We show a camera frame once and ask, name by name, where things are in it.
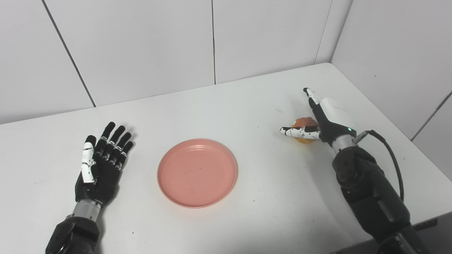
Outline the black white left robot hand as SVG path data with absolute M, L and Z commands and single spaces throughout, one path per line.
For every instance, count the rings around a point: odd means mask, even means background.
M 115 197 L 121 172 L 134 143 L 123 125 L 109 122 L 100 138 L 86 137 L 75 201 L 91 200 L 101 207 Z

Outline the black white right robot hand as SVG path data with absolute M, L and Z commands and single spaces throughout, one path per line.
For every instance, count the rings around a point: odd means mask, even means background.
M 332 98 L 321 99 L 310 88 L 304 88 L 303 91 L 308 97 L 317 125 L 281 127 L 280 133 L 293 138 L 321 140 L 328 143 L 336 153 L 355 146 L 353 139 L 357 132 L 347 109 Z

